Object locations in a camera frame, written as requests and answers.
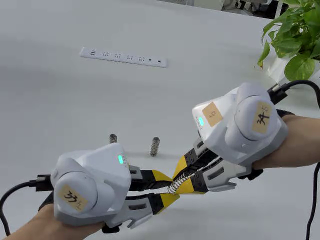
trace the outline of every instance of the skin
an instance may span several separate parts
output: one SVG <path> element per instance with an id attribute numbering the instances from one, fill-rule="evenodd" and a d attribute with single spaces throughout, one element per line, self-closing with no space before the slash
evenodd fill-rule
<path id="1" fill-rule="evenodd" d="M 6 237 L 5 240 L 82 240 L 104 226 L 69 226 L 54 217 L 54 205 L 44 206 L 26 225 Z"/>
<path id="2" fill-rule="evenodd" d="M 296 168 L 320 161 L 320 119 L 286 115 L 288 136 L 270 155 L 253 163 L 254 169 Z"/>
<path id="3" fill-rule="evenodd" d="M 288 136 L 278 150 L 253 163 L 254 169 L 301 167 L 320 159 L 320 119 L 286 115 Z M 103 223 L 68 226 L 54 218 L 52 204 L 43 207 L 26 225 L 5 240 L 82 240 L 97 232 Z"/>

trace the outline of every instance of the spring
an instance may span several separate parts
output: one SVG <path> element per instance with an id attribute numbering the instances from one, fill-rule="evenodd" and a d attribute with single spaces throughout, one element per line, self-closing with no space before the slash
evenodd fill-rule
<path id="1" fill-rule="evenodd" d="M 118 137 L 117 135 L 115 135 L 114 133 L 110 134 L 109 136 L 109 143 L 116 143 L 118 141 Z"/>
<path id="2" fill-rule="evenodd" d="M 168 186 L 168 192 L 170 194 L 175 194 L 178 188 L 189 178 L 191 178 L 193 174 L 184 172 L 182 173 L 176 180 L 174 180 L 169 186 Z"/>
<path id="3" fill-rule="evenodd" d="M 156 156 L 158 153 L 158 148 L 159 148 L 159 144 L 160 144 L 160 138 L 158 138 L 157 136 L 155 136 L 152 139 L 152 144 L 151 144 L 151 150 L 150 150 L 150 155 L 152 157 Z"/>

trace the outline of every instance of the black cable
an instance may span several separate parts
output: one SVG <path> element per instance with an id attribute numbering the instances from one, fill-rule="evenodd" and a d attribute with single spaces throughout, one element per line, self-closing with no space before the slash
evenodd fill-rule
<path id="1" fill-rule="evenodd" d="M 313 81 L 309 81 L 309 80 L 296 80 L 296 81 L 291 81 L 289 83 L 284 84 L 281 89 L 284 91 L 287 91 L 288 89 L 290 89 L 291 87 L 295 86 L 295 85 L 309 85 L 310 87 L 313 88 L 313 90 L 315 91 L 315 96 L 316 96 L 316 101 L 318 103 L 318 106 L 320 108 L 320 88 L 318 87 L 317 84 L 315 84 Z"/>
<path id="2" fill-rule="evenodd" d="M 316 95 L 316 101 L 318 103 L 318 107 L 320 108 L 320 88 L 318 87 L 317 84 L 315 84 L 313 81 L 309 81 L 309 80 L 296 80 L 296 81 L 292 81 L 289 83 L 284 84 L 283 86 L 281 86 L 281 90 L 282 91 L 287 91 L 288 89 L 290 89 L 291 87 L 295 86 L 295 85 L 300 85 L 300 84 L 304 84 L 304 85 L 309 85 L 310 87 L 313 88 L 315 95 Z M 308 220 L 308 223 L 306 225 L 306 234 L 305 234 L 305 240 L 309 240 L 310 239 L 310 229 L 311 229 L 311 224 L 314 220 L 315 217 L 315 212 L 316 212 L 316 206 L 317 206 L 317 191 L 318 191 L 318 173 L 319 173 L 319 169 L 320 169 L 320 162 L 318 162 L 315 166 L 314 172 L 313 172 L 313 195 L 312 195 L 312 207 L 311 207 L 311 213 L 310 213 L 310 217 Z"/>
<path id="3" fill-rule="evenodd" d="M 306 225 L 306 235 L 305 235 L 305 240 L 309 240 L 310 238 L 310 228 L 312 221 L 314 220 L 315 217 L 315 212 L 316 212 L 316 206 L 317 206 L 317 190 L 318 190 L 318 173 L 320 169 L 320 162 L 318 162 L 315 166 L 314 173 L 313 173 L 313 196 L 312 196 L 312 207 L 311 207 L 311 213 L 310 217 L 308 220 L 308 223 Z"/>
<path id="4" fill-rule="evenodd" d="M 17 190 L 19 190 L 19 189 L 22 189 L 22 188 L 25 188 L 25 187 L 35 187 L 35 186 L 36 186 L 36 180 L 31 180 L 31 181 L 26 181 L 26 182 L 20 183 L 20 184 L 14 186 L 13 188 L 9 189 L 9 190 L 2 196 L 2 198 L 0 199 L 0 219 L 1 219 L 1 222 L 2 222 L 2 224 L 3 224 L 5 234 L 6 234 L 7 236 L 9 236 L 11 233 L 10 233 L 8 221 L 7 221 L 7 219 L 6 219 L 6 217 L 5 217 L 5 214 L 4 214 L 4 204 L 5 204 L 5 201 L 6 201 L 7 198 L 8 198 L 12 193 L 14 193 L 15 191 L 17 191 Z"/>

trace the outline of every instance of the paper label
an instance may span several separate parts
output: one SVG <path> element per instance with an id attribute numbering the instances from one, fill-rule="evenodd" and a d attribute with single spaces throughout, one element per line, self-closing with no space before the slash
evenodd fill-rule
<path id="1" fill-rule="evenodd" d="M 82 212 L 88 203 L 84 197 L 73 190 L 68 184 L 62 187 L 58 196 L 78 212 Z"/>
<path id="2" fill-rule="evenodd" d="M 202 110 L 202 113 L 211 127 L 213 127 L 223 119 L 220 111 L 218 110 L 217 106 L 213 102 L 211 102 L 208 106 L 206 106 Z"/>
<path id="3" fill-rule="evenodd" d="M 272 107 L 270 104 L 259 101 L 254 114 L 252 130 L 261 134 L 267 132 Z"/>

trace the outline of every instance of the white power strip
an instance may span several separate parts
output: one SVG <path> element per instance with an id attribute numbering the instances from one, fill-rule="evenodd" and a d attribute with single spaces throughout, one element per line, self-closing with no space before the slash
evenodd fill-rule
<path id="1" fill-rule="evenodd" d="M 102 59 L 129 64 L 140 64 L 154 67 L 167 67 L 167 60 L 145 55 L 131 55 L 123 52 L 104 51 L 96 48 L 83 47 L 80 56 L 91 59 Z"/>

